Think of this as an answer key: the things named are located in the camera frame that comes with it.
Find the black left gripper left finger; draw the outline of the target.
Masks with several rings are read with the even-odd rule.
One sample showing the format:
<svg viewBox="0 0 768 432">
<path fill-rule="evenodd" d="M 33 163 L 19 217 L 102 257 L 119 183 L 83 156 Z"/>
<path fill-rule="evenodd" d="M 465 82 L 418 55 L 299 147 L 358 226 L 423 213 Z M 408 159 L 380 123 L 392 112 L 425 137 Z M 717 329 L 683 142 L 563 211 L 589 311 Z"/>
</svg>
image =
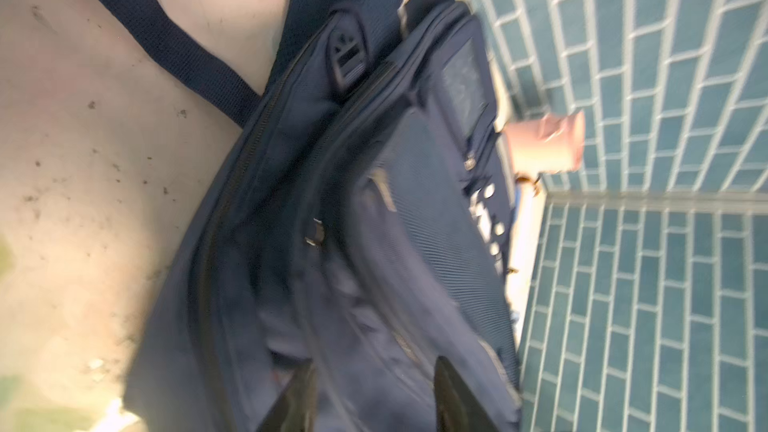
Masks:
<svg viewBox="0 0 768 432">
<path fill-rule="evenodd" d="M 256 429 L 257 432 L 311 432 L 317 412 L 317 376 L 302 363 Z"/>
</svg>

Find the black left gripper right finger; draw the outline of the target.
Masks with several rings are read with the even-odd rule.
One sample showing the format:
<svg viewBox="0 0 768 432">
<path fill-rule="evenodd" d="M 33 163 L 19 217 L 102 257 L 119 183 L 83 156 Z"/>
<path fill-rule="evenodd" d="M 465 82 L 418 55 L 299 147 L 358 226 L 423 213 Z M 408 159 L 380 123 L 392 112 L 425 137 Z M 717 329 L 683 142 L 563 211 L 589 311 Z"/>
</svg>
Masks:
<svg viewBox="0 0 768 432">
<path fill-rule="evenodd" d="M 445 356 L 436 360 L 433 384 L 438 431 L 498 432 L 484 407 Z"/>
</svg>

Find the navy blue student backpack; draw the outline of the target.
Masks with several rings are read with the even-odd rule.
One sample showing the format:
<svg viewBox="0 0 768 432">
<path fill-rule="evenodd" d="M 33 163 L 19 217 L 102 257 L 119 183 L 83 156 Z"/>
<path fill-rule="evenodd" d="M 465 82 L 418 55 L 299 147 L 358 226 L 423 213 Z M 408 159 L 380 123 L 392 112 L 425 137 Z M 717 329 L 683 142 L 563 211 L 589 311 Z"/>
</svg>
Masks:
<svg viewBox="0 0 768 432">
<path fill-rule="evenodd" d="M 438 431 L 447 357 L 522 425 L 505 297 L 514 204 L 478 17 L 460 0 L 290 0 L 254 92 L 157 0 L 99 0 L 242 129 L 127 373 L 151 431 L 256 431 L 294 372 L 313 431 Z"/>
</svg>

